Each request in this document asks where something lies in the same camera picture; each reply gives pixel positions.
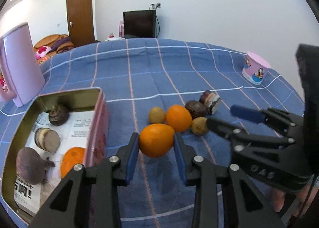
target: power outlet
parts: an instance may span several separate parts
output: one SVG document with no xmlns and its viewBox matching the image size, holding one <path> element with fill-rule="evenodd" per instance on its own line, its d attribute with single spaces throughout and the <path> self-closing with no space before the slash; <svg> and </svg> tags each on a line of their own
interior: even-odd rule
<svg viewBox="0 0 319 228">
<path fill-rule="evenodd" d="M 151 8 L 152 10 L 160 9 L 160 3 L 152 3 Z"/>
</svg>

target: television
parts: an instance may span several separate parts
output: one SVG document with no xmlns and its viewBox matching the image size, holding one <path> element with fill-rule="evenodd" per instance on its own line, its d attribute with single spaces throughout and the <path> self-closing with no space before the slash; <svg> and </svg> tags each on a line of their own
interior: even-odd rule
<svg viewBox="0 0 319 228">
<path fill-rule="evenodd" d="M 123 12 L 124 38 L 156 37 L 156 11 L 140 10 Z"/>
</svg>

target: kiwi fruit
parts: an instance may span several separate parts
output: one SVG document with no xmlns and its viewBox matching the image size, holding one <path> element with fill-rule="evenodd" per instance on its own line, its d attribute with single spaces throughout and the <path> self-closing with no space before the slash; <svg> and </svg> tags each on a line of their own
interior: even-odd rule
<svg viewBox="0 0 319 228">
<path fill-rule="evenodd" d="M 148 113 L 148 119 L 151 124 L 161 124 L 165 121 L 165 112 L 162 108 L 156 106 L 153 107 Z"/>
<path fill-rule="evenodd" d="M 190 126 L 192 133 L 197 136 L 204 136 L 208 133 L 208 128 L 206 125 L 207 118 L 206 117 L 197 117 L 192 121 L 192 125 Z"/>
</svg>

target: pink cup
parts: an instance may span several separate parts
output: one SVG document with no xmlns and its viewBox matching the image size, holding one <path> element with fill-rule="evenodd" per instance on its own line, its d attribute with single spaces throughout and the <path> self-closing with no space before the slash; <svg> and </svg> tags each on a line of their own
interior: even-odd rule
<svg viewBox="0 0 319 228">
<path fill-rule="evenodd" d="M 266 60 L 257 54 L 248 52 L 242 74 L 251 83 L 260 85 L 270 68 Z"/>
</svg>

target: blue gripper pad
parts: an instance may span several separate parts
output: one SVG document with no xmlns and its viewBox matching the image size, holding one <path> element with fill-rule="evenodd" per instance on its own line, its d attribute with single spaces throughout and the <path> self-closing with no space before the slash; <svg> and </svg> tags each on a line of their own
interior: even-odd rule
<svg viewBox="0 0 319 228">
<path fill-rule="evenodd" d="M 131 145 L 131 153 L 129 156 L 129 159 L 127 161 L 127 166 L 126 166 L 126 176 L 125 176 L 125 182 L 127 184 L 130 183 L 130 181 L 133 179 L 134 171 L 135 171 L 135 166 L 136 166 L 136 161 L 138 159 L 138 138 L 139 135 L 137 134 L 136 136 L 132 136 L 131 140 L 129 142 L 129 146 Z"/>
<path fill-rule="evenodd" d="M 184 185 L 186 185 L 186 181 L 187 181 L 187 179 L 186 179 L 186 164 L 185 164 L 182 152 L 181 152 L 179 138 L 181 138 L 181 134 L 176 133 L 174 135 L 174 153 L 175 153 L 176 163 L 177 163 L 178 172 L 179 172 L 181 181 L 183 182 Z"/>
<path fill-rule="evenodd" d="M 230 112 L 233 116 L 237 116 L 256 124 L 263 123 L 266 118 L 266 116 L 259 110 L 238 105 L 231 106 Z"/>
</svg>

